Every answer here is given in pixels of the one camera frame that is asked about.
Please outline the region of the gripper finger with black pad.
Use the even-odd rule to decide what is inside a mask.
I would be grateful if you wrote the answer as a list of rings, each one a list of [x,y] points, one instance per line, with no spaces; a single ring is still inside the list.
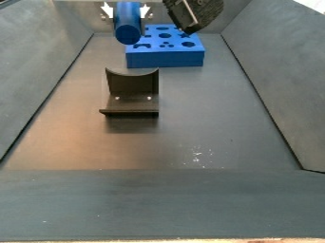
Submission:
[[[139,14],[140,14],[141,19],[146,17],[146,14],[150,9],[151,9],[151,7],[148,7],[146,4],[139,8]]]

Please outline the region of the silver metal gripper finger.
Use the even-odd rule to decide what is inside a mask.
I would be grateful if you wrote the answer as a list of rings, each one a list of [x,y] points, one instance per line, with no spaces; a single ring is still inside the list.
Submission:
[[[113,18],[113,8],[107,3],[103,4],[100,9],[101,9],[101,11],[105,12],[105,14],[108,15],[109,18]]]

